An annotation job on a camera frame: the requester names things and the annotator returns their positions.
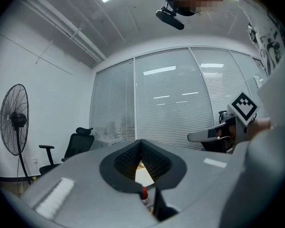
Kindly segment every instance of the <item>white wall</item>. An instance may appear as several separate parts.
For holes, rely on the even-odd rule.
[[[112,54],[107,60],[103,61],[99,65],[92,69],[92,83],[94,84],[96,73],[113,66],[124,60],[128,60],[131,57],[138,56],[144,53],[153,52],[156,50],[163,50],[174,47],[189,47],[189,46],[208,46],[208,47],[220,47],[228,48],[234,51],[239,51],[252,55],[256,58],[260,58],[257,49],[250,43],[242,43],[237,40],[233,40],[227,37],[219,37],[214,35],[182,35],[174,37],[163,37],[144,41],[143,38],[150,37],[150,35],[140,34],[135,38],[132,38],[126,45],[120,44],[118,52]]]
[[[53,44],[36,63],[50,40]],[[25,86],[29,129],[23,158],[29,176],[49,164],[38,145],[55,146],[53,160],[60,163],[70,135],[79,126],[89,127],[93,64],[77,45],[18,3],[0,19],[0,108],[13,85]],[[32,158],[38,158],[37,168]],[[0,135],[0,177],[16,177],[17,164],[18,156],[7,151]],[[19,176],[24,176],[21,164]]]

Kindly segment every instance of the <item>black office chair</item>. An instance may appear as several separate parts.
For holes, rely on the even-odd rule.
[[[92,129],[93,128],[85,129],[82,127],[78,127],[76,129],[76,133],[71,135],[70,142],[68,144],[65,157],[63,159],[61,159],[62,162],[66,161],[68,158],[70,158],[76,154],[80,154],[80,153],[87,152],[90,150],[90,148],[94,142],[94,136],[90,135]],[[51,155],[51,149],[54,149],[55,147],[49,146],[49,145],[39,145],[39,148],[47,150],[47,155],[48,155],[48,159],[50,162],[50,165],[43,166],[39,169],[40,174],[44,175],[60,164],[54,164],[53,163],[53,159],[52,159],[52,155]]]

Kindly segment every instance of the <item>white sticker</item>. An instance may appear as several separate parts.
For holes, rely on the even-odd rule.
[[[208,159],[208,158],[204,159],[204,163],[208,165],[214,165],[217,167],[221,167],[221,168],[225,168],[227,166],[227,163],[225,162],[221,162],[221,161],[219,162],[219,161]]]

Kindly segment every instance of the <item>white cloth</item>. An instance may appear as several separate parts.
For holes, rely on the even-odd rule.
[[[285,126],[285,28],[254,0],[238,0],[238,6],[248,17],[250,38],[268,74],[258,95],[272,124]]]
[[[285,28],[268,10],[254,0],[238,0],[248,17],[257,43],[252,42],[262,57],[268,76],[278,67],[285,52]]]

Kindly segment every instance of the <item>floor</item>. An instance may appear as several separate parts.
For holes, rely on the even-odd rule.
[[[0,181],[0,187],[20,197],[22,193],[29,187],[27,181],[24,182],[3,182]]]

